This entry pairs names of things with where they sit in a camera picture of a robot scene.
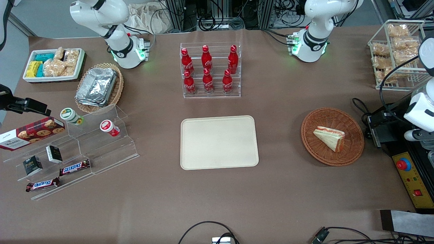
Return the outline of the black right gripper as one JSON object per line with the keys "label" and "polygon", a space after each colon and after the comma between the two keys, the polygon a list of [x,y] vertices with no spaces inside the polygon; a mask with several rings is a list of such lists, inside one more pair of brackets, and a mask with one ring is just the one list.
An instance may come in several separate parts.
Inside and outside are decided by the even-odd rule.
{"label": "black right gripper", "polygon": [[22,99],[15,97],[12,91],[5,85],[0,85],[0,109],[5,111],[25,111],[41,114],[49,117],[51,110],[47,108],[47,104],[37,100],[26,98]]}

